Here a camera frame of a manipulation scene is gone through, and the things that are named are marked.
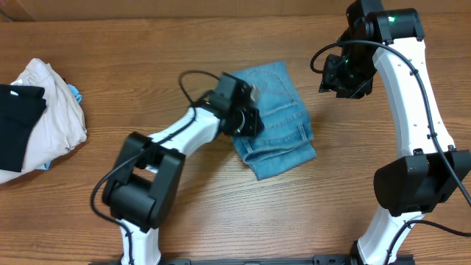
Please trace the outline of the light blue denim jeans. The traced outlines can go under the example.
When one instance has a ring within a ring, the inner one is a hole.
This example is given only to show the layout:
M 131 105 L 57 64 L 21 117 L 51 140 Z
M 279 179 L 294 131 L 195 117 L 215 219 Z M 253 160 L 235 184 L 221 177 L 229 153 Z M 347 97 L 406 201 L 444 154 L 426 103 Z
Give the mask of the light blue denim jeans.
M 316 158 L 310 114 L 278 61 L 232 73 L 259 91 L 256 108 L 264 129 L 255 137 L 234 137 L 233 146 L 258 180 L 287 172 Z

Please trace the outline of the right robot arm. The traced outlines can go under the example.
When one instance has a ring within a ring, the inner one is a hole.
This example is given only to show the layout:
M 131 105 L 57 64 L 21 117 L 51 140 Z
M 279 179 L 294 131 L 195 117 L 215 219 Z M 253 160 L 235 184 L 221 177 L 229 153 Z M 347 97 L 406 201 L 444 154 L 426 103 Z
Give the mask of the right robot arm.
M 470 152 L 459 151 L 439 113 L 425 60 L 425 33 L 413 9 L 386 10 L 379 0 L 354 1 L 348 27 L 320 70 L 321 92 L 360 99 L 379 74 L 396 130 L 397 158 L 379 168 L 373 186 L 378 209 L 343 255 L 316 255 L 315 264 L 412 264 L 398 250 L 414 225 L 455 190 L 470 172 Z

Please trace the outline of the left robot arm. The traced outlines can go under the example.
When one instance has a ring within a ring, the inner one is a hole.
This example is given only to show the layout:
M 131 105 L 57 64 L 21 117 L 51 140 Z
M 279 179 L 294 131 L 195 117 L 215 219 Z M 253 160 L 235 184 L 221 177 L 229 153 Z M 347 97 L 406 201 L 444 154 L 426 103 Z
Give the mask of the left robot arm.
M 185 160 L 218 135 L 257 136 L 263 123 L 255 85 L 228 73 L 217 86 L 190 102 L 187 113 L 167 129 L 145 136 L 129 134 L 116 162 L 93 189 L 102 190 L 120 227 L 123 253 L 118 264 L 160 264 L 158 232 L 177 194 Z

